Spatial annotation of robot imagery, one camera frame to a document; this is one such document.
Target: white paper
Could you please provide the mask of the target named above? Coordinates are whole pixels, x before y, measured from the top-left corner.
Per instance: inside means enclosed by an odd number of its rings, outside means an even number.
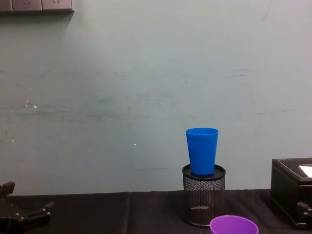
[[[307,175],[312,178],[312,165],[311,166],[299,166],[299,168]]]

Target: cup rim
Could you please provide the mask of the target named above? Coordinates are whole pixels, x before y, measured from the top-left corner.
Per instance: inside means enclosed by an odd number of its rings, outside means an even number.
[[[247,219],[247,218],[244,218],[244,217],[241,217],[241,216],[237,216],[237,215],[222,215],[222,216],[218,216],[218,217],[214,218],[213,220],[210,221],[210,225],[209,225],[210,226],[210,230],[213,231],[214,233],[217,233],[213,229],[212,223],[214,221],[216,221],[217,219],[224,218],[224,217],[234,217],[234,218],[244,219],[244,220],[248,221],[249,223],[253,224],[255,226],[255,228],[256,228],[256,233],[255,234],[259,234],[259,228],[258,228],[258,226],[254,222],[252,222],[250,219]]]
[[[203,130],[203,133],[195,133],[193,131],[198,131],[198,130]],[[186,134],[189,134],[189,135],[195,135],[195,136],[207,136],[207,135],[213,135],[213,134],[217,134],[219,132],[218,129],[216,128],[190,128],[188,130],[186,130]]]

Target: tissue box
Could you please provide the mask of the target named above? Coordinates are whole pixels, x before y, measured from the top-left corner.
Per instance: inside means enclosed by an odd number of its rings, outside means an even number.
[[[272,160],[271,198],[296,228],[312,227],[312,178],[300,166],[312,158]]]

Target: black table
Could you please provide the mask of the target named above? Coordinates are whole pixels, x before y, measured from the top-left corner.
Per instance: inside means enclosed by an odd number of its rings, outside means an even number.
[[[29,234],[209,234],[180,217],[183,192],[12,196],[26,211],[55,202],[51,223]],[[226,191],[226,213],[254,221],[260,234],[311,234],[299,231],[270,201],[269,190]]]

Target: black metal mesh cylinder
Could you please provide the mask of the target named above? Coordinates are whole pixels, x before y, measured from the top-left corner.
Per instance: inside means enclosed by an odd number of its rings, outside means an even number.
[[[199,177],[192,174],[187,165],[182,172],[182,217],[192,225],[208,227],[213,218],[224,214],[225,170],[215,165],[213,175]]]

